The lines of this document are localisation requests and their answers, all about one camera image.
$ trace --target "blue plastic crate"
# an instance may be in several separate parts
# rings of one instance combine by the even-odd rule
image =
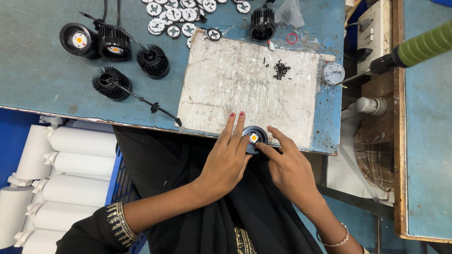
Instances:
[[[113,166],[110,185],[108,186],[107,198],[105,205],[123,202],[124,204],[138,200],[138,194],[132,187],[133,182],[127,171],[126,163],[122,158],[121,151],[118,149],[116,160]],[[138,234],[138,240],[130,247],[130,254],[138,254],[146,243],[146,236],[143,233]]]

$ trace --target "hand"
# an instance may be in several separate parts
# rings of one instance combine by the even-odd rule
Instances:
[[[248,160],[252,157],[245,155],[250,137],[242,137],[245,113],[240,112],[234,135],[231,137],[234,121],[235,113],[232,113],[226,128],[209,153],[201,175],[193,181],[200,192],[206,195],[208,203],[222,198],[238,184]]]
[[[270,158],[268,168],[273,182],[303,213],[314,211],[323,198],[315,185],[311,164],[292,139],[277,128],[268,126],[267,130],[279,141],[282,155],[263,143],[256,147]]]

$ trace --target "woman's right hand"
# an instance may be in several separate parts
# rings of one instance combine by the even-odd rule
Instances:
[[[282,154],[263,143],[256,147],[270,158],[268,168],[273,182],[303,213],[315,211],[325,201],[315,185],[311,164],[292,139],[272,126],[267,130],[279,141]]]

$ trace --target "woman's left hand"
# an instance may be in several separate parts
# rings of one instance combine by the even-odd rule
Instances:
[[[250,137],[242,137],[245,113],[239,113],[237,126],[231,136],[236,114],[231,113],[226,128],[218,137],[207,157],[201,175],[192,184],[212,203],[228,194],[242,179],[248,160],[246,146]]]

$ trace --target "plastic bag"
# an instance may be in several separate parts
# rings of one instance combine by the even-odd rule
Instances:
[[[275,13],[275,22],[276,24],[292,24],[296,28],[303,26],[305,21],[300,13],[300,2],[298,0],[285,0]]]

